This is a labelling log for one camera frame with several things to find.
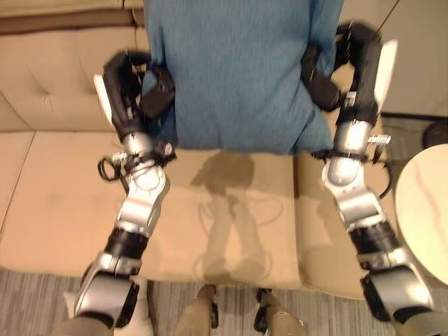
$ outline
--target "round table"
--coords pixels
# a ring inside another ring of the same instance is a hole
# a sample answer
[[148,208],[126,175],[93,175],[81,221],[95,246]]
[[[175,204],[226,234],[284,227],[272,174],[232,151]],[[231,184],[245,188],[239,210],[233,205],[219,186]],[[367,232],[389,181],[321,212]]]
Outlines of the round table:
[[398,180],[395,205],[410,250],[448,285],[448,144],[430,147],[407,163]]

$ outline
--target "beige sofa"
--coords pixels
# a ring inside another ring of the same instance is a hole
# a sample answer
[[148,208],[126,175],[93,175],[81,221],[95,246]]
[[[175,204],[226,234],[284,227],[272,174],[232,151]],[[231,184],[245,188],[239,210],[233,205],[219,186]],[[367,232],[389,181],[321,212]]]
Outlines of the beige sofa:
[[[97,173],[120,144],[92,77],[117,50],[148,49],[141,24],[138,1],[0,3],[0,266],[79,277],[104,247],[125,194]],[[335,77],[350,82],[348,69]],[[141,275],[361,298],[322,166],[308,154],[178,150]],[[380,166],[366,175],[386,185]],[[395,223],[391,196],[383,205]]]

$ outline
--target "white wall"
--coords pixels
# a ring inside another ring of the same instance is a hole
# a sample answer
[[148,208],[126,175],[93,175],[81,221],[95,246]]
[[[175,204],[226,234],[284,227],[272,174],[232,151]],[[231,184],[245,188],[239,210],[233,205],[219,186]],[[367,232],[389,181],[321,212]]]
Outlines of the white wall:
[[[395,0],[345,0],[341,21],[378,27]],[[383,111],[448,116],[448,0],[402,0],[382,29],[398,39],[398,55]]]

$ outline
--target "black cable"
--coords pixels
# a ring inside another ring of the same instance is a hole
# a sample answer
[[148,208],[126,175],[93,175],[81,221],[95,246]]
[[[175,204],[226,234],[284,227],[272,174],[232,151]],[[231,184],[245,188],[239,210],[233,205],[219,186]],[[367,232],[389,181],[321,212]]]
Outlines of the black cable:
[[392,167],[389,161],[380,160],[378,162],[382,163],[384,165],[384,168],[386,168],[389,179],[386,189],[384,189],[384,191],[379,195],[379,198],[382,200],[387,194],[389,194],[392,189]]
[[[106,173],[106,164],[112,167],[113,169],[113,176],[109,176]],[[112,159],[109,156],[103,157],[97,165],[98,173],[101,176],[101,178],[105,181],[112,182],[120,180],[123,189],[125,189],[126,195],[129,193],[129,185],[126,181],[126,175],[121,174],[121,166],[118,164],[114,164],[112,162]]]
[[397,0],[395,2],[395,4],[392,6],[391,10],[389,11],[389,13],[386,15],[386,17],[384,18],[383,22],[380,24],[377,33],[381,30],[381,28],[384,26],[384,24],[386,23],[386,21],[389,19],[389,16],[391,16],[392,12],[395,10],[395,7],[400,3],[401,0]]

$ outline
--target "blue cushion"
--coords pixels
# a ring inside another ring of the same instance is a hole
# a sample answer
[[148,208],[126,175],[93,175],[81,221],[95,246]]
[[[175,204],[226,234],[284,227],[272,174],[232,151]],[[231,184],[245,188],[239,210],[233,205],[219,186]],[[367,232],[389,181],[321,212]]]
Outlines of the blue cushion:
[[[310,41],[333,70],[342,0],[146,0],[156,64],[176,84],[175,107],[152,128],[180,148],[296,154],[332,147],[300,81]],[[155,84],[147,73],[143,93]]]

